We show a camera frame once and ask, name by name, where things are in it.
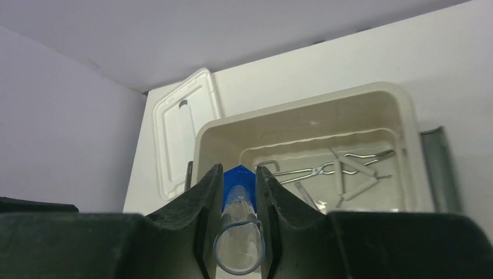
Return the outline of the graduated cylinder blue base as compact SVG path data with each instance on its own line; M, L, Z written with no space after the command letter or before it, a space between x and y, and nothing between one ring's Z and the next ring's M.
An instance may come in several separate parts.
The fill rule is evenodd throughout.
M213 245L217 265L244 276L256 271L266 255L263 224L257 217L256 176L243 165L224 173L221 227Z

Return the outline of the clay pipe triangle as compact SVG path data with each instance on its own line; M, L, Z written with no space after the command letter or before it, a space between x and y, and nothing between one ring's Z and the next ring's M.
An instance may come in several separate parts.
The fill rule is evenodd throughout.
M355 153L334 155L334 178L338 194L336 208L342 208L345 202L349 202L372 187L381 180L392 178L392 174L380 174L375 168L380 163L395 155L393 149L388 149L371 155L358 155Z

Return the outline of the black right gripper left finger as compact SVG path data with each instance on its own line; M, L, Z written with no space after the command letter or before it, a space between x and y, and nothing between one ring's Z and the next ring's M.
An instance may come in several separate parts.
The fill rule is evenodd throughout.
M223 166L155 212L1 198L2 278L214 278Z

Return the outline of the metal tweezers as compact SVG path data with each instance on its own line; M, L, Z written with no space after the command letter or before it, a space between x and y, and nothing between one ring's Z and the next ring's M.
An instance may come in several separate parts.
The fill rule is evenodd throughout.
M319 211L319 208L315 204L314 200L309 195L309 193L307 192L306 188L299 181L296 181L295 182L295 187L297 188L298 192L300 193L302 200L305 203L307 203L314 210Z

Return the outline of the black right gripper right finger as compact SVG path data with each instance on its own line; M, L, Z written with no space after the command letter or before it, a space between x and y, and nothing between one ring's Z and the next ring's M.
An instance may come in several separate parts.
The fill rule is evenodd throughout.
M320 213L256 169L263 278L491 278L492 245L462 214Z

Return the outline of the beige plastic tub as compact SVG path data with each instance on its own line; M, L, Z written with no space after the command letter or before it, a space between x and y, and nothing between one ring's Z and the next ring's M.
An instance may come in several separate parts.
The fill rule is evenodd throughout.
M401 87L376 82L205 124L195 145L191 181L216 163L230 170L264 166L288 190L299 181L323 212L336 210L333 153L395 155L374 166L392 174L339 210L461 212L442 127L419 132Z

